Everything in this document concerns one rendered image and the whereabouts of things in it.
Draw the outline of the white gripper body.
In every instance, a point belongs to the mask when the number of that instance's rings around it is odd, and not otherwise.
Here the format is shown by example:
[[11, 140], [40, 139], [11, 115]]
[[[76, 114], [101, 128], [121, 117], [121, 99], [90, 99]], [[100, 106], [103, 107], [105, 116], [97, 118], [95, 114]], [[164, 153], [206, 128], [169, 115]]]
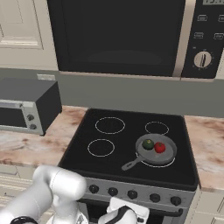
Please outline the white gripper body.
[[123, 206], [131, 208], [136, 213], [136, 215], [142, 219], [147, 219], [149, 217], [150, 210], [147, 207], [139, 206], [137, 204], [128, 202], [127, 200], [118, 199], [117, 197], [112, 197], [110, 199], [107, 212], [110, 213]]

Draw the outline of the grey frying pan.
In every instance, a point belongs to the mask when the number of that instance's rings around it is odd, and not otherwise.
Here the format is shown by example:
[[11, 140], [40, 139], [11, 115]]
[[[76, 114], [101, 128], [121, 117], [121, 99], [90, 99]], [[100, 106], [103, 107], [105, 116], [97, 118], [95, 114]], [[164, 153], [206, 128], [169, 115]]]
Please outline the grey frying pan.
[[[154, 144], [161, 143], [164, 146], [164, 152], [157, 152], [153, 147], [146, 150], [143, 147], [144, 140], [151, 140]], [[174, 161], [177, 155], [176, 144], [168, 137], [160, 134], [146, 134], [136, 140], [136, 159], [122, 166], [124, 171], [131, 169], [137, 163], [143, 162], [152, 167], [165, 167]]]

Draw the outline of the green squash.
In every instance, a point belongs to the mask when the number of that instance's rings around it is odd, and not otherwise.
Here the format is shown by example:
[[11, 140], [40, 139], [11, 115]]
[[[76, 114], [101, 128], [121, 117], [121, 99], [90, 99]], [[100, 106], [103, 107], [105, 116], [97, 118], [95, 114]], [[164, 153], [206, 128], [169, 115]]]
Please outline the green squash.
[[150, 151], [150, 150], [152, 150], [154, 148], [154, 142], [151, 139], [145, 139], [142, 142], [142, 146], [147, 151]]

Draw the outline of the red tomato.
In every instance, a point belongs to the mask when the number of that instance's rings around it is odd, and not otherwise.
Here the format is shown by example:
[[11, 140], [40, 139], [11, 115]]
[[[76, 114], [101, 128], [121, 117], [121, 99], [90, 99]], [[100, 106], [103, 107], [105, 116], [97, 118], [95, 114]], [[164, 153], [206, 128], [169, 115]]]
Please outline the red tomato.
[[165, 151], [165, 145], [163, 143], [157, 142], [154, 145], [156, 153], [163, 153]]

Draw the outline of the grey stove control panel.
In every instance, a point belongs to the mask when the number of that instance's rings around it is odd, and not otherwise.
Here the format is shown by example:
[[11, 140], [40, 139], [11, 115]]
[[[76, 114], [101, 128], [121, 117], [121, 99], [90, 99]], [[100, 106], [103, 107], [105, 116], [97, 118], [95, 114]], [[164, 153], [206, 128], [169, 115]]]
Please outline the grey stove control panel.
[[[154, 209], [164, 207], [166, 210], [178, 211], [180, 208], [189, 208], [192, 204], [195, 192], [188, 192], [177, 189], [169, 189], [163, 187], [157, 187], [152, 185], [138, 185], [131, 183], [118, 182], [113, 180], [98, 179], [98, 178], [86, 178], [87, 190], [85, 195], [81, 199], [110, 201], [111, 196], [108, 193], [110, 187], [115, 187], [118, 190], [117, 198], [121, 200], [127, 200], [144, 207], [152, 207]], [[99, 186], [98, 193], [91, 193], [89, 187], [91, 185]], [[128, 191], [134, 190], [137, 192], [136, 199], [130, 199], [128, 197]], [[150, 200], [150, 195], [157, 193], [160, 195], [160, 201], [154, 203]], [[181, 204], [174, 206], [171, 203], [171, 197], [178, 196], [181, 198]]]

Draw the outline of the black hob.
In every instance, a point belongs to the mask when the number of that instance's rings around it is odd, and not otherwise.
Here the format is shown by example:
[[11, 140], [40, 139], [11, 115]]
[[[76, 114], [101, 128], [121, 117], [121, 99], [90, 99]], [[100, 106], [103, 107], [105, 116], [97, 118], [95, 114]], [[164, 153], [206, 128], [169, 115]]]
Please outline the black hob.
[[[150, 150], [150, 158], [125, 171], [137, 158], [141, 137], [158, 134], [167, 148], [177, 146], [170, 162], [157, 162], [164, 153]], [[163, 115], [106, 109], [89, 109], [68, 145], [59, 167], [94, 179], [194, 191], [199, 179], [193, 152], [180, 115]]]

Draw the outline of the beige base cupboard front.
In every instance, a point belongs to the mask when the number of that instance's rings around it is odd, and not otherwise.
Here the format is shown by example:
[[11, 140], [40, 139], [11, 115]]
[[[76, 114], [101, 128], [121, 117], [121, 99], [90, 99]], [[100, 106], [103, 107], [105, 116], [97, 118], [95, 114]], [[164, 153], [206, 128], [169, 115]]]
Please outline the beige base cupboard front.
[[224, 193], [197, 188], [184, 224], [224, 224]]

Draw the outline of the beige drawer front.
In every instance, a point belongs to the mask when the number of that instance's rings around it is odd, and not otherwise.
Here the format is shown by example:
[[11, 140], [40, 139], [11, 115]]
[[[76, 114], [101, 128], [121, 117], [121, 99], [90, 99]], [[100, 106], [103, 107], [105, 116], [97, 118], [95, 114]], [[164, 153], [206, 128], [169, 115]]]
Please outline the beige drawer front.
[[32, 179], [35, 169], [19, 165], [0, 164], [0, 175], [12, 176], [20, 179]]

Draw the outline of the grey toaster oven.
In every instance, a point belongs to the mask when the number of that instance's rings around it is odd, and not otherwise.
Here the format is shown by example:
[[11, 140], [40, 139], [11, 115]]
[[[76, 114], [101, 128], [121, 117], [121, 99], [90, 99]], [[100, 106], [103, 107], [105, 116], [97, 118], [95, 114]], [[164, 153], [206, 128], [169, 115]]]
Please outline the grey toaster oven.
[[0, 130], [44, 136], [62, 112], [55, 80], [3, 78], [0, 80]]

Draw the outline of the beige microwave dial knob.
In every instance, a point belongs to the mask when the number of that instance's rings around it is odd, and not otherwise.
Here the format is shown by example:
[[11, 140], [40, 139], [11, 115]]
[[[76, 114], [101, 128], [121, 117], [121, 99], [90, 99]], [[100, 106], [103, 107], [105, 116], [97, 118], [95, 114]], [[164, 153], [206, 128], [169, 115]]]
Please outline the beige microwave dial knob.
[[198, 52], [194, 56], [193, 64], [197, 68], [208, 68], [212, 63], [213, 57], [210, 52], [202, 51]]

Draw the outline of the black microwave door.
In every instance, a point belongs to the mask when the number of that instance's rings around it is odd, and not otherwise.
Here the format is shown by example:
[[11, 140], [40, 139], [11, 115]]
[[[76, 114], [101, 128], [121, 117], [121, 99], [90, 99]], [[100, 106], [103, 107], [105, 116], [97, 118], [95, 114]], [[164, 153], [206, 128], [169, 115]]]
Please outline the black microwave door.
[[59, 70], [171, 76], [186, 0], [47, 0]]

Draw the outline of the black microwave oven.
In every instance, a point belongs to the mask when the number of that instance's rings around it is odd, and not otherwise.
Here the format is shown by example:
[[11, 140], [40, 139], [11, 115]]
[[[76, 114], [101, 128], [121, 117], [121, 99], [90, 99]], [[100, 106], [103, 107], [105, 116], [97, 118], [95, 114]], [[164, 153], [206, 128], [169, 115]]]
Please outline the black microwave oven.
[[[196, 0], [192, 27], [181, 78], [212, 79], [224, 50], [224, 0]], [[212, 54], [208, 68], [197, 68], [194, 56], [202, 51]]]

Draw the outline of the white wall socket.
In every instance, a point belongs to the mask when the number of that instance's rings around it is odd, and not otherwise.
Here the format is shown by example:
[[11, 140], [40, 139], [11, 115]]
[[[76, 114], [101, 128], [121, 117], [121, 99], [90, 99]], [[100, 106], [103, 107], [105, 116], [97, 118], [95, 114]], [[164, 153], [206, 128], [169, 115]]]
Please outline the white wall socket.
[[55, 75], [53, 74], [37, 74], [38, 80], [45, 80], [45, 81], [56, 81]]

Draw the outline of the beige wall cupboard door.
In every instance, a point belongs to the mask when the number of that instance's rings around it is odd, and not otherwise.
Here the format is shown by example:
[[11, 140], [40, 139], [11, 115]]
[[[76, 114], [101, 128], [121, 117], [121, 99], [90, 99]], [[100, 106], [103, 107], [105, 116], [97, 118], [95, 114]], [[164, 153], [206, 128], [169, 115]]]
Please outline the beige wall cupboard door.
[[0, 0], [0, 67], [58, 70], [46, 0]]

